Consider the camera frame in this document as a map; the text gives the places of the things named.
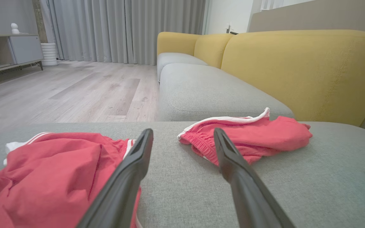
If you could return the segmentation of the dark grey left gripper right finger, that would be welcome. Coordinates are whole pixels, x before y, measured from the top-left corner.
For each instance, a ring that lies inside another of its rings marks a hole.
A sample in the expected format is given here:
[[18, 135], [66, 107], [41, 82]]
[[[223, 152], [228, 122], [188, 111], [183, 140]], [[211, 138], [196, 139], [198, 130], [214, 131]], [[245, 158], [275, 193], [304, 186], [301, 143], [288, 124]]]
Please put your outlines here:
[[230, 184], [241, 228], [294, 228], [294, 224], [225, 131], [214, 130], [219, 170]]

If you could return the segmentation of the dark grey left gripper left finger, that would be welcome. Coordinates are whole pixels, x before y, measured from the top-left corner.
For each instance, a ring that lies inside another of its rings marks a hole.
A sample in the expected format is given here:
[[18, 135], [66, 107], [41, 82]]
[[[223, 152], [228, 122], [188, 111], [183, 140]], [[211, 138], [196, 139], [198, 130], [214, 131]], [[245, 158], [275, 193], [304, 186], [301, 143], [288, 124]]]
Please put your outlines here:
[[134, 228], [137, 226], [140, 183], [148, 172], [153, 139], [152, 129], [142, 131], [77, 224], [78, 228]]

